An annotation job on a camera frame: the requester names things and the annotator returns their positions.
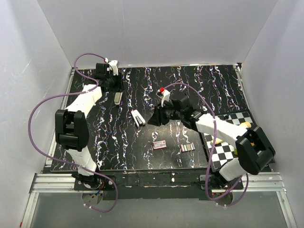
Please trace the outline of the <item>white black stapler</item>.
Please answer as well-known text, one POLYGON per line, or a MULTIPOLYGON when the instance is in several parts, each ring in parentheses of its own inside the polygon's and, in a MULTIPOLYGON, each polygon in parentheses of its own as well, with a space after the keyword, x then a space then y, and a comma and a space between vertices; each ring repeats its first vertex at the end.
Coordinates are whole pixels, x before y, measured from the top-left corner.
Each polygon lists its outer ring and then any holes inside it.
POLYGON ((132 115, 132 117, 134 119, 134 122, 135 122, 137 128, 139 128, 140 126, 145 126, 146 125, 145 119, 138 112, 138 110, 132 110, 131 111, 131 115, 132 115))

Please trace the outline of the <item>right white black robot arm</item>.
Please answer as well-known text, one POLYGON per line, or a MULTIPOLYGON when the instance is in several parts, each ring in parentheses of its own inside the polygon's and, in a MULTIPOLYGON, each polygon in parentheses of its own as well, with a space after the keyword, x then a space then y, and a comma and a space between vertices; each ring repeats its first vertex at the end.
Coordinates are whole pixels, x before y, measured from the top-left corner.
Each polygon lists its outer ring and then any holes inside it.
POLYGON ((237 150, 237 158, 221 165, 211 177, 217 187, 225 189, 235 178, 246 173, 259 174, 274 158, 276 152, 261 127, 248 128, 213 117, 193 108, 187 95, 173 99, 164 88, 157 91, 157 96, 161 102, 154 107, 148 124, 161 126, 170 120, 180 120, 188 129, 212 135, 237 150))

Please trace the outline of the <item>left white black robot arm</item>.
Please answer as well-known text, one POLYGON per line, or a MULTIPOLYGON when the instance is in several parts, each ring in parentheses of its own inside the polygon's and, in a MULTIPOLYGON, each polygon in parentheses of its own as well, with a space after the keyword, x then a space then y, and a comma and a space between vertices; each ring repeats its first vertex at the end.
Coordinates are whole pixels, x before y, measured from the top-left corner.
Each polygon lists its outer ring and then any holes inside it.
POLYGON ((97 169, 97 164, 93 161, 87 147, 89 130, 86 118, 102 97, 102 93, 115 93, 114 104, 120 104, 124 85, 118 65, 117 60, 105 64, 97 63, 91 78, 98 81, 98 87, 91 92, 79 95, 68 107, 64 110, 58 109, 55 113, 56 142, 70 154, 75 164, 80 165, 77 168, 78 174, 73 177, 91 190, 98 189, 102 181, 98 175, 84 170, 84 168, 92 171, 97 169))

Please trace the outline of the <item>red white staple box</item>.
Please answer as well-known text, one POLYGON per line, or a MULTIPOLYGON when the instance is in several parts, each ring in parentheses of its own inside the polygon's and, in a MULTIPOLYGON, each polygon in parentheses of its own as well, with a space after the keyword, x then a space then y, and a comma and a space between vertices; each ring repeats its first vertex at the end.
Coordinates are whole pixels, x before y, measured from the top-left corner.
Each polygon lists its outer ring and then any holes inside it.
POLYGON ((153 149, 154 150, 164 149, 166 147, 167 147, 167 145, 166 145, 166 141, 165 140, 163 140, 163 141, 157 141, 157 142, 153 143, 153 149))

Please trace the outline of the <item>silver staple strips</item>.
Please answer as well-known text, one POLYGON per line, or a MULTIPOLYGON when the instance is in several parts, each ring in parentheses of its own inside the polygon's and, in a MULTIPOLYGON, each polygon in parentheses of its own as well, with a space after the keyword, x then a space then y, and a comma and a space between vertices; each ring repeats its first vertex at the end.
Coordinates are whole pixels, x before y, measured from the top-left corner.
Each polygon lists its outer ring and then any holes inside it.
POLYGON ((181 148, 181 152, 190 152, 195 150, 194 143, 181 144, 180 148, 181 148))

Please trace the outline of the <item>black white checkered board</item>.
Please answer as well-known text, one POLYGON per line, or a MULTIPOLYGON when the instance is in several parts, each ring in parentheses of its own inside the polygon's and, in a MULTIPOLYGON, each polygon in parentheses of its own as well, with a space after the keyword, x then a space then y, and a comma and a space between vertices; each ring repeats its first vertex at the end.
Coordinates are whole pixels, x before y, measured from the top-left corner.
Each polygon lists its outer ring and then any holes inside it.
MULTIPOLYGON (((249 122, 251 126, 256 125, 256 122, 249 110, 242 112, 218 114, 217 117, 223 121, 235 125, 240 125, 244 122, 249 122)), ((204 142, 204 147, 207 153, 207 157, 209 159, 210 152, 212 149, 213 136, 207 133, 201 133, 201 136, 204 142)), ((211 163, 212 171, 215 172, 226 162, 229 162, 236 157, 237 155, 235 154, 235 148, 232 145, 228 144, 227 142, 221 142, 215 145, 215 149, 212 155, 212 163, 211 163)))

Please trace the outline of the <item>wooden peg doll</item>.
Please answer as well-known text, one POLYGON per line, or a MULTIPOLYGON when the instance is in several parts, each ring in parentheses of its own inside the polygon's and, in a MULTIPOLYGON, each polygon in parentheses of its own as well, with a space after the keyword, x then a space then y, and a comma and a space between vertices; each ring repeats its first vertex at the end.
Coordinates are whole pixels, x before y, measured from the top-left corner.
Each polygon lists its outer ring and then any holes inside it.
MULTIPOLYGON (((250 128, 252 125, 251 125, 250 122, 243 122, 243 123, 241 123, 239 126, 243 126, 243 127, 245 127, 245 128, 250 128)), ((216 144, 216 145, 218 145, 218 144, 220 144, 220 143, 222 143, 222 142, 223 142, 223 140, 222 140, 222 139, 219 139, 219 138, 216 138, 216 140, 215 140, 215 144, 216 144)))

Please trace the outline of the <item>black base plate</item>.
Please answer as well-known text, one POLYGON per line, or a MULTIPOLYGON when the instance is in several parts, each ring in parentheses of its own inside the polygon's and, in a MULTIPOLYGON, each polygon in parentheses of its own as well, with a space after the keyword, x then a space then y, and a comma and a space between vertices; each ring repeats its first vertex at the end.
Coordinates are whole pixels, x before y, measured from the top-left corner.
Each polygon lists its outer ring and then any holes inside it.
POLYGON ((105 171, 118 187, 118 199, 199 199, 206 169, 105 171))

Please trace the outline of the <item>aluminium mounting rail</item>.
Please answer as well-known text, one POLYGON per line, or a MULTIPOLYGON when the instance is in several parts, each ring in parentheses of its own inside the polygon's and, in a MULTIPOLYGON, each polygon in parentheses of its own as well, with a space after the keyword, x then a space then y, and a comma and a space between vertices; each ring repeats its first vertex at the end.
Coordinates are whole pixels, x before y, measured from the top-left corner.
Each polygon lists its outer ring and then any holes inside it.
MULTIPOLYGON (((285 191, 282 178, 278 172, 262 172, 258 175, 242 177, 240 183, 230 193, 241 193, 247 187, 247 192, 277 192, 285 191)), ((114 200, 114 185, 109 180, 103 181, 101 189, 91 190, 76 180, 71 173, 37 174, 30 188, 26 212, 33 214, 38 197, 41 193, 79 193, 85 202, 96 204, 100 200, 114 200)))

